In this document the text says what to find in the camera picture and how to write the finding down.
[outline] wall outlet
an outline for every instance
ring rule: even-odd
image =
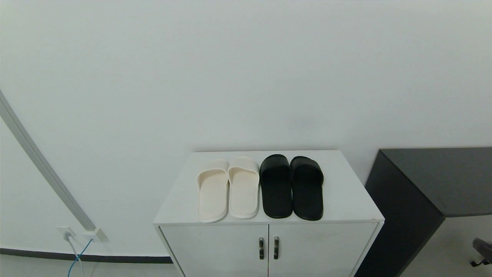
[[[68,226],[57,226],[57,229],[62,235],[64,235],[65,232],[69,232],[71,237],[75,236],[75,233]]]
[[[85,232],[84,237],[86,237],[88,240],[91,240],[93,242],[105,242],[108,240],[106,235],[102,232],[101,228],[96,228],[92,232]]]

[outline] white floor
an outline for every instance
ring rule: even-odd
[[[0,255],[1,277],[64,277],[71,261]],[[173,264],[119,264],[84,262],[85,277],[178,277]],[[81,277],[75,264],[70,277]]]

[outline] black baseboard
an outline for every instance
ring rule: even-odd
[[[39,251],[16,250],[8,248],[0,248],[0,254],[73,261],[74,254],[51,253]],[[99,262],[99,263],[129,263],[129,264],[172,264],[171,257],[146,257],[146,256],[99,256],[99,255],[82,255],[81,260],[84,262]]]

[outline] pair of slippers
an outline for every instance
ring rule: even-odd
[[[280,154],[266,158],[260,168],[263,210],[271,218],[295,214],[305,220],[323,216],[323,173],[318,163],[297,156],[292,161]]]
[[[221,220],[229,212],[236,218],[252,218],[258,212],[258,164],[249,157],[231,164],[213,160],[198,174],[198,217],[201,222]]]

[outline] white cabinet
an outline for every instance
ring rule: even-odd
[[[186,276],[267,275],[268,225],[169,226],[164,231]],[[263,260],[259,238],[265,239]]]
[[[261,192],[254,218],[237,219],[227,214],[214,223],[198,220],[196,175],[202,164],[245,155],[260,165],[275,153],[289,160],[302,155],[318,162],[325,177],[320,220],[306,221],[294,213],[288,218],[269,218],[263,212]],[[351,277],[383,222],[342,153],[324,150],[192,153],[154,225],[185,277]]]
[[[347,277],[377,223],[270,225],[269,277]],[[278,238],[278,259],[272,244]]]

